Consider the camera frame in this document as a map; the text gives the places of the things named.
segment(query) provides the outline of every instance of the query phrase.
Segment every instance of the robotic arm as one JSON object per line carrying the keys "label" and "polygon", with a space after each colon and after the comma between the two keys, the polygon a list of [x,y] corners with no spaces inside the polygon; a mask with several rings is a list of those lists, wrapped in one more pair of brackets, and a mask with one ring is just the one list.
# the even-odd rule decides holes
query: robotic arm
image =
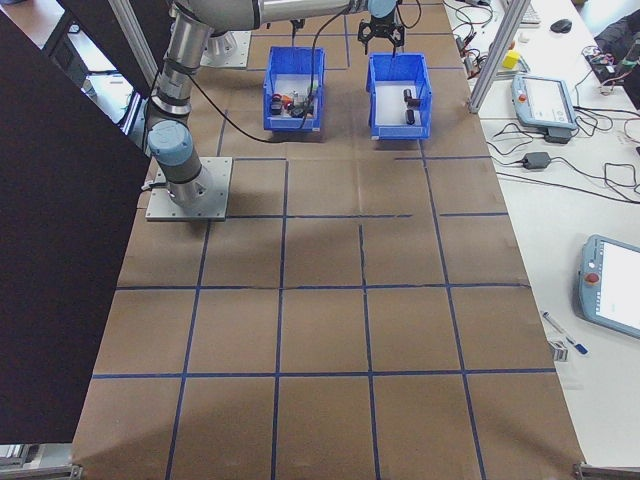
{"label": "robotic arm", "polygon": [[211,36],[254,30],[264,23],[354,14],[368,10],[358,39],[374,37],[404,45],[404,28],[395,23],[401,0],[174,0],[175,24],[157,88],[151,96],[148,144],[166,177],[171,200],[185,209],[196,206],[211,189],[211,174],[198,157],[187,127],[192,82]]}

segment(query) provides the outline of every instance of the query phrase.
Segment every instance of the computer mouse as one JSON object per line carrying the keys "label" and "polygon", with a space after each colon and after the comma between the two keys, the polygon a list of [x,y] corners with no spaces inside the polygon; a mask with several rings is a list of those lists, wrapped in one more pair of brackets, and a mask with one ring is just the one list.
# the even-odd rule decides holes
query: computer mouse
{"label": "computer mouse", "polygon": [[561,18],[557,22],[551,24],[550,30],[555,33],[569,33],[573,23],[568,18]]}

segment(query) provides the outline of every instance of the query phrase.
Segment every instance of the metal pole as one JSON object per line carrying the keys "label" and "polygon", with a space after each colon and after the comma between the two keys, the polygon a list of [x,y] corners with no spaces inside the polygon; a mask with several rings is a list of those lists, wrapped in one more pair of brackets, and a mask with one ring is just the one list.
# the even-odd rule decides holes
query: metal pole
{"label": "metal pole", "polygon": [[509,44],[511,44],[511,41],[515,37],[516,31],[520,26],[520,22],[530,2],[531,0],[511,0],[498,28],[498,33],[493,41],[493,45],[489,50],[487,60],[484,62],[482,71],[478,76],[478,81],[473,88],[473,92],[471,92],[471,98],[469,98],[469,111],[471,113],[478,113],[480,111],[482,102],[484,102],[491,88],[491,84],[495,79],[498,67],[507,53]]}
{"label": "metal pole", "polygon": [[577,480],[638,480],[640,468],[597,468],[578,463],[574,465],[574,477]]}
{"label": "metal pole", "polygon": [[149,44],[147,43],[147,39],[144,36],[144,32],[140,27],[131,3],[129,0],[109,0],[109,5],[111,5],[111,10],[113,10],[120,24],[120,28],[133,51],[133,55],[138,61],[142,74],[149,88],[151,88],[153,79],[158,71],[158,64],[153,58],[153,53],[151,52],[151,48],[149,48]]}

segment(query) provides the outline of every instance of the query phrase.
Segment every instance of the blue bin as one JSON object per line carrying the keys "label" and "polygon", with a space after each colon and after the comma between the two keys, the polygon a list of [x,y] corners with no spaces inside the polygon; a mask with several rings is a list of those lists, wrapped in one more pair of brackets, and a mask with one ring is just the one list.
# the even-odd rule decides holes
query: blue bin
{"label": "blue bin", "polygon": [[264,129],[275,131],[317,132],[322,126],[322,110],[324,106],[324,60],[323,48],[316,48],[314,52],[315,98],[313,116],[308,115],[304,126],[302,118],[292,118],[288,115],[271,115],[271,97],[278,93],[287,95],[289,92],[278,91],[282,85],[296,85],[296,91],[305,96],[311,82],[311,48],[309,47],[271,47],[269,63],[264,79],[263,116]]}
{"label": "blue bin", "polygon": [[[416,123],[405,121],[407,110],[402,91],[412,90],[420,98],[414,111]],[[367,92],[371,94],[369,125],[371,138],[416,140],[431,132],[431,85],[427,62],[421,53],[373,53],[369,57]]]}

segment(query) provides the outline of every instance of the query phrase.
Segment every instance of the white table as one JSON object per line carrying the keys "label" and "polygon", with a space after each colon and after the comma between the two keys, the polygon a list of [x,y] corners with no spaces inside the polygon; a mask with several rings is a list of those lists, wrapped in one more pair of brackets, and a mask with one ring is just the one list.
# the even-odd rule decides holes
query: white table
{"label": "white table", "polygon": [[[449,1],[460,6],[462,3]],[[525,28],[530,40],[517,42],[516,50],[524,55],[535,75],[562,78],[572,90],[589,71],[581,51],[594,45],[593,37],[569,0],[533,0],[542,18],[539,28]],[[504,12],[494,0],[495,19],[478,34],[472,47],[486,51]],[[460,23],[449,9],[452,26]],[[465,9],[473,19],[487,18],[485,12]],[[549,25],[560,18],[573,21],[569,34],[555,34]],[[458,32],[466,35],[461,27]],[[480,117],[487,140],[509,121],[515,121],[511,104],[510,81],[494,82]],[[602,96],[598,81],[590,75],[580,85],[580,105],[596,108],[634,110],[627,95],[618,87],[610,96]],[[628,116],[614,114],[616,118]],[[611,132],[597,132],[592,138],[583,133],[567,145],[553,145],[543,140],[520,147],[503,162],[520,160],[527,151],[545,151],[563,156],[575,166],[592,174],[602,174],[604,162],[631,163],[640,172],[640,155],[622,133],[621,120]],[[640,121],[631,124],[631,133],[640,138]],[[503,151],[517,144],[517,139],[500,141]],[[543,172],[496,165],[500,172],[561,183],[611,195],[594,183],[554,162]],[[630,244],[640,245],[640,206],[626,205],[569,190],[500,179],[524,263],[536,302],[548,310],[578,341],[589,349],[582,356],[571,349],[566,363],[556,363],[565,398],[586,461],[596,466],[640,465],[640,340],[592,325],[578,318],[572,308],[572,294],[581,247],[591,234],[600,234]],[[555,337],[546,325],[549,337]]]}

